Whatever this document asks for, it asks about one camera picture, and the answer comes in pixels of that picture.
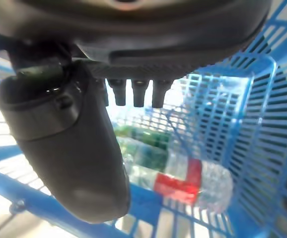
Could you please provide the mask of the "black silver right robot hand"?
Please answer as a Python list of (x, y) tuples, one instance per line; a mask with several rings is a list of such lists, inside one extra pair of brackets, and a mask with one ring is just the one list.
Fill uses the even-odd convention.
[(23, 154), (74, 216), (127, 214), (129, 179), (106, 111), (161, 108), (174, 80), (246, 48), (269, 0), (0, 0), (0, 50), (15, 76), (0, 82), (0, 111)]

